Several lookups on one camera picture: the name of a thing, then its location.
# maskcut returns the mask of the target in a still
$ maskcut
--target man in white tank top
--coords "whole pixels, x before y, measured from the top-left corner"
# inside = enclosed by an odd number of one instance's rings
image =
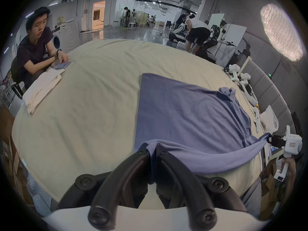
[[[189,18],[186,19],[186,22],[189,34],[186,38],[185,50],[189,52],[190,46],[196,41],[195,47],[192,49],[192,54],[195,54],[199,48],[202,46],[204,41],[208,39],[211,35],[210,27],[202,21],[197,20],[194,14],[191,14]]]

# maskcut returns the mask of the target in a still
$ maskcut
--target folded white towel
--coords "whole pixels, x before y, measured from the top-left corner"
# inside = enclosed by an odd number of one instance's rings
[[[55,70],[50,68],[48,71],[42,73],[24,93],[22,99],[28,107],[29,114],[34,112],[39,103],[61,80],[61,73],[63,72],[64,69]]]

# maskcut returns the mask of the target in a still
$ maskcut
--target black shorts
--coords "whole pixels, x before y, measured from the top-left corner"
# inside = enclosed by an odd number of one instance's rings
[[[204,41],[206,41],[209,38],[210,35],[211,35],[211,31],[209,29],[205,27],[197,27],[197,28],[191,29],[186,39],[190,43],[194,43],[194,41],[197,38],[196,43],[201,46],[203,45]]]

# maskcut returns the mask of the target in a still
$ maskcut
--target beige tablecloth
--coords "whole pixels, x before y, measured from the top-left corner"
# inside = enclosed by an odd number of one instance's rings
[[[233,87],[251,120],[245,98],[221,68],[168,46],[135,40],[94,40],[69,54],[62,80],[31,116],[23,105],[13,141],[33,178],[56,201],[81,174],[112,171],[134,147],[142,73],[154,73],[210,90]],[[252,133],[256,133],[252,122]],[[238,195],[260,174],[256,156],[220,176]]]

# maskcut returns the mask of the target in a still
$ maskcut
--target ceiling light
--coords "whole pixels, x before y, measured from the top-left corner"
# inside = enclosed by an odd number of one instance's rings
[[[30,13],[30,14],[28,14],[27,16],[26,16],[26,18],[28,18],[30,15],[32,15],[34,13],[34,11],[32,12],[32,13]]]
[[[48,7],[49,7],[49,6],[56,5],[56,4],[58,4],[58,2],[54,2],[54,3],[52,3],[52,4],[49,4]]]
[[[6,50],[4,51],[4,53],[3,53],[3,54],[5,54],[8,50],[9,50],[9,48],[6,48]]]
[[[291,61],[303,56],[303,46],[294,24],[287,13],[274,4],[261,9],[261,20],[265,34],[272,46]]]

